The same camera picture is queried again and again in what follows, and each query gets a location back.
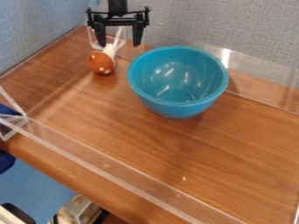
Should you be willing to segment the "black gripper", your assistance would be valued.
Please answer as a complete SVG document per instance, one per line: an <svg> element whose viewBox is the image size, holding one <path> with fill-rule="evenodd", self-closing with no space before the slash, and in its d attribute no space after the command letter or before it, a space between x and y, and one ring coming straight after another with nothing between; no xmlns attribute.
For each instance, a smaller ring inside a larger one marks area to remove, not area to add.
<svg viewBox="0 0 299 224"><path fill-rule="evenodd" d="M107 46L107 26L132 26L134 47L139 47L144 28L150 25L150 7L142 10L104 12L87 8L88 26L95 30L98 43Z"/></svg>

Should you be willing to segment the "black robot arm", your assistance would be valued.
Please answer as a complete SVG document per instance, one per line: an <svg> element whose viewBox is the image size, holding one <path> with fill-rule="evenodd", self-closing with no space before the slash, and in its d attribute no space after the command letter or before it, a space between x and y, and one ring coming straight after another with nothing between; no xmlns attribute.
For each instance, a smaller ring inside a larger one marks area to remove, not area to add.
<svg viewBox="0 0 299 224"><path fill-rule="evenodd" d="M144 29L150 25L150 7L130 10L127 0L107 0L107 10L87 8L88 27L95 31L98 43L107 46L107 28L110 26L131 26L134 47L139 47Z"/></svg>

